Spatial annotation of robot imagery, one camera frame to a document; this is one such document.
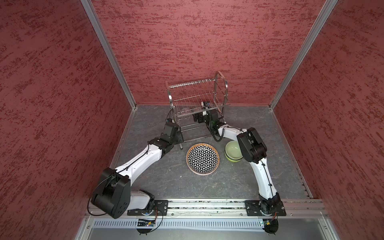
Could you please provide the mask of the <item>pale green bowl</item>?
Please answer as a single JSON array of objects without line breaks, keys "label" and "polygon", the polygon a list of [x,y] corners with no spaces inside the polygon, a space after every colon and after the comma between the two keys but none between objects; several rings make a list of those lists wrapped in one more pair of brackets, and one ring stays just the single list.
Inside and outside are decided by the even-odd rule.
[{"label": "pale green bowl", "polygon": [[225,154],[231,156],[232,158],[241,158],[243,157],[240,145],[237,141],[230,141],[225,147]]}]

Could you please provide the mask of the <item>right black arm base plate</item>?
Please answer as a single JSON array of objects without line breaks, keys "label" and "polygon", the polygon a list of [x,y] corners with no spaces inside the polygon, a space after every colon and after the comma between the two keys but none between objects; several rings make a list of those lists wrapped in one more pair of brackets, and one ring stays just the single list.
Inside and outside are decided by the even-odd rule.
[{"label": "right black arm base plate", "polygon": [[287,215],[282,201],[277,203],[273,201],[245,201],[245,209],[248,217],[266,217],[274,216],[285,217]]}]

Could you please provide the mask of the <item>lime green bowl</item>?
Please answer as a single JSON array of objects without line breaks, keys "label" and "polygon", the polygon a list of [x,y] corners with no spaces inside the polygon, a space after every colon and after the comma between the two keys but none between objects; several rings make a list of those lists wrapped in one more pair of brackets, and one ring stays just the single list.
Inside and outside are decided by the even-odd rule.
[{"label": "lime green bowl", "polygon": [[232,163],[237,163],[237,162],[241,161],[242,159],[233,160],[233,159],[227,158],[227,160],[232,162]]}]

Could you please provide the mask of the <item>aluminium corner post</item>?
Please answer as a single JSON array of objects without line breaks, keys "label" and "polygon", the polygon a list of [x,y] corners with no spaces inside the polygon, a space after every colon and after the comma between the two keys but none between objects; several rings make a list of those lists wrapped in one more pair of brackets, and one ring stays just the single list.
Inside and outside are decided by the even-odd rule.
[{"label": "aluminium corner post", "polygon": [[133,94],[128,86],[126,78],[124,77],[123,71],[118,63],[118,60],[113,52],[113,49],[108,41],[108,38],[105,34],[105,31],[102,27],[102,24],[97,16],[95,8],[90,0],[81,0],[83,8],[93,26],[93,29],[103,47],[103,50],[115,72],[116,77],[123,89],[123,92],[130,103],[131,108],[135,111],[137,109],[136,101],[133,97]]},{"label": "aluminium corner post", "polygon": [[283,93],[285,92],[286,88],[290,84],[291,80],[293,79],[295,73],[299,69],[301,63],[303,62],[305,56],[307,55],[308,51],[312,47],[313,43],[315,42],[317,36],[319,35],[320,31],[322,30],[324,24],[326,23],[327,19],[331,15],[334,7],[337,5],[338,0],[326,0],[324,5],[322,6],[318,16],[316,17],[309,33],[307,34],[302,46],[300,47],[292,65],[290,66],[289,70],[287,71],[286,76],[284,77],[280,87],[278,88],[275,96],[273,97],[272,101],[269,104],[269,109],[271,112],[274,111],[277,103],[283,96]]}]

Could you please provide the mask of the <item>white patterned deep plate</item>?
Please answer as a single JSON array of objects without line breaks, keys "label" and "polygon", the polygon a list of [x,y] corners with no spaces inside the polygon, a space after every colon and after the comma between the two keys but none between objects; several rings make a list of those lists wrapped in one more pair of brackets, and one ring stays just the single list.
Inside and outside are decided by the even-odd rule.
[{"label": "white patterned deep plate", "polygon": [[207,176],[217,170],[220,164],[218,151],[206,143],[195,144],[186,154],[189,169],[199,176]]}]

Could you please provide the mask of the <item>blue floral white bowl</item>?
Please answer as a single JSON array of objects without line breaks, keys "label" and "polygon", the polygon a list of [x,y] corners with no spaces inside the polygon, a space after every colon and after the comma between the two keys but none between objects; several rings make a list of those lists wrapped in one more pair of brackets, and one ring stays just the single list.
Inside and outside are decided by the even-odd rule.
[{"label": "blue floral white bowl", "polygon": [[226,158],[227,158],[227,160],[229,160],[231,162],[238,162],[238,161],[243,159],[243,157],[241,157],[241,158],[232,158],[231,156],[228,156],[228,155],[226,155]]}]

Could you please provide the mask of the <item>left base circuit board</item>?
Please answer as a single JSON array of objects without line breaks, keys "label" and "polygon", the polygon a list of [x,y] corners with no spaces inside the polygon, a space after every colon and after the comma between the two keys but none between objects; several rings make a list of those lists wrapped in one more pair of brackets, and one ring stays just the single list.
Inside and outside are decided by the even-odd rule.
[{"label": "left base circuit board", "polygon": [[139,219],[137,222],[136,230],[140,235],[142,234],[147,235],[148,233],[154,231],[156,228],[157,228],[156,220]]}]

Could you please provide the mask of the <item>steel two-tier dish rack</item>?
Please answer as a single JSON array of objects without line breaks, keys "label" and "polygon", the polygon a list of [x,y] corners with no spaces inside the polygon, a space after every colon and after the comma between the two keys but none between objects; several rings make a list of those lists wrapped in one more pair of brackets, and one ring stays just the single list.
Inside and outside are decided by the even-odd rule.
[{"label": "steel two-tier dish rack", "polygon": [[166,82],[166,90],[173,122],[180,126],[185,143],[212,136],[205,123],[194,122],[193,114],[203,111],[203,101],[211,104],[207,111],[216,110],[223,119],[225,108],[230,104],[228,81],[220,71],[209,79],[178,84]]}]

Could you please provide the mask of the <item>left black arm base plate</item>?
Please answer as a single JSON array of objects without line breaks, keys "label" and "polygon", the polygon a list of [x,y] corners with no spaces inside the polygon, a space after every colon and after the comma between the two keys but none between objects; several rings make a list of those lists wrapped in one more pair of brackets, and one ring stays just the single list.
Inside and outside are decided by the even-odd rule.
[{"label": "left black arm base plate", "polygon": [[160,216],[166,216],[168,211],[169,201],[167,200],[150,200],[144,209],[128,210],[128,216],[143,216],[143,217],[155,217],[156,214]]}]

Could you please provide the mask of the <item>left aluminium corner post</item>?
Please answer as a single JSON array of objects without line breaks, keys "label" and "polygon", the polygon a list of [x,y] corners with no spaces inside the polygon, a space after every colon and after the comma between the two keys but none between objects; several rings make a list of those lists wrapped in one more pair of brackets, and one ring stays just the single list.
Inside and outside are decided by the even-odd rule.
[{"label": "left aluminium corner post", "polygon": [[108,38],[105,34],[105,31],[102,27],[102,24],[97,16],[95,8],[90,0],[81,0],[83,8],[93,26],[93,29],[103,47],[103,50],[115,72],[116,77],[123,89],[123,92],[130,103],[131,108],[135,111],[137,109],[136,101],[133,97],[133,94],[128,86],[126,78],[124,77],[123,71],[118,63],[118,60],[113,52],[113,49],[108,41]]}]

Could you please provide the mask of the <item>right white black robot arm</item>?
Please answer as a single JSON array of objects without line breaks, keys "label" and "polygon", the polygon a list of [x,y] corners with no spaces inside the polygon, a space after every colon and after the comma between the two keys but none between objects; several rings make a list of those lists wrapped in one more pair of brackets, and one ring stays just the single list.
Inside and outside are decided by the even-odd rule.
[{"label": "right white black robot arm", "polygon": [[267,146],[257,130],[230,126],[219,117],[219,112],[216,110],[193,114],[193,118],[199,124],[206,124],[215,141],[219,142],[226,138],[239,144],[243,159],[250,163],[257,180],[262,215],[277,214],[282,201],[269,172]]}]

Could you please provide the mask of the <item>aluminium front rail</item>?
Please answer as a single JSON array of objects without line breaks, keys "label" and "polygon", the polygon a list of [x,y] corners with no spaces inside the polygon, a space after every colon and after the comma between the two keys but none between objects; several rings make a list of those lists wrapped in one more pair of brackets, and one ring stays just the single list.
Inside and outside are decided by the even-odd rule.
[{"label": "aluminium front rail", "polygon": [[248,217],[245,201],[242,199],[169,199],[166,216],[155,217],[128,216],[125,212],[120,218],[91,216],[84,226],[85,238],[93,229],[134,229],[139,219],[156,220],[160,229],[189,230],[240,230],[264,231],[263,220],[278,219],[279,228],[284,220],[304,220],[319,224],[323,231],[330,229],[328,213],[322,200],[298,199],[283,200],[287,215],[285,217]]}]

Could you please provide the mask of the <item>base circuit board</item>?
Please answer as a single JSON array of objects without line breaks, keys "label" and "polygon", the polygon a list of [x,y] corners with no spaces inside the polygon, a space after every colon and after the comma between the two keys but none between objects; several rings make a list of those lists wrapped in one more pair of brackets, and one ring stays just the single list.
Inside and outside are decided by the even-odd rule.
[{"label": "base circuit board", "polygon": [[148,233],[154,231],[156,228],[157,228],[156,220],[139,219],[137,222],[136,230],[140,235],[142,234],[147,235]]},{"label": "base circuit board", "polygon": [[279,221],[278,219],[265,219],[263,220],[263,230],[267,234],[275,235],[279,229]]}]

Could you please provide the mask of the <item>right base circuit board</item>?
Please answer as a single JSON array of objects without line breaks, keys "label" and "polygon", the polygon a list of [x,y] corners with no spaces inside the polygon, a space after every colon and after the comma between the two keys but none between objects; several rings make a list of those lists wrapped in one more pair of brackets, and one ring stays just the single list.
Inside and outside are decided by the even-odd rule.
[{"label": "right base circuit board", "polygon": [[265,219],[263,220],[263,230],[267,234],[275,235],[279,229],[279,221],[278,219]]}]

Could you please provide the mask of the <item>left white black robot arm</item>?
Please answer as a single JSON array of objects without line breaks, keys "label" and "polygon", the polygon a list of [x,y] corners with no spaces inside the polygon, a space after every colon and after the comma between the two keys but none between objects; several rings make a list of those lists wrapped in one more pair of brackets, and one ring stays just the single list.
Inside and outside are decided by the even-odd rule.
[{"label": "left white black robot arm", "polygon": [[125,164],[105,168],[89,203],[114,219],[131,210],[155,210],[155,197],[147,191],[132,191],[135,180],[170,150],[184,142],[181,127],[168,119],[160,137],[147,142],[147,146]]}]

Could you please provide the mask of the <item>right aluminium corner post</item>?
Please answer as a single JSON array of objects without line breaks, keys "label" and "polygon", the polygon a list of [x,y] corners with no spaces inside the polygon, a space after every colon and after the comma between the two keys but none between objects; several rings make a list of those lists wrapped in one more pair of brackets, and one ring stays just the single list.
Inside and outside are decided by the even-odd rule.
[{"label": "right aluminium corner post", "polygon": [[301,63],[303,62],[305,56],[307,55],[308,51],[312,47],[313,43],[315,42],[317,36],[319,35],[320,31],[322,30],[324,24],[326,23],[327,19],[331,15],[334,7],[337,5],[338,0],[326,0],[324,5],[322,6],[318,16],[316,17],[309,33],[307,34],[302,46],[300,47],[292,65],[290,66],[289,70],[287,71],[286,76],[284,77],[280,87],[278,88],[275,96],[273,97],[272,101],[269,104],[269,109],[271,112],[274,111],[277,103],[283,96],[283,93],[285,92],[286,88],[290,84],[291,80],[293,79],[295,73],[299,69]]}]

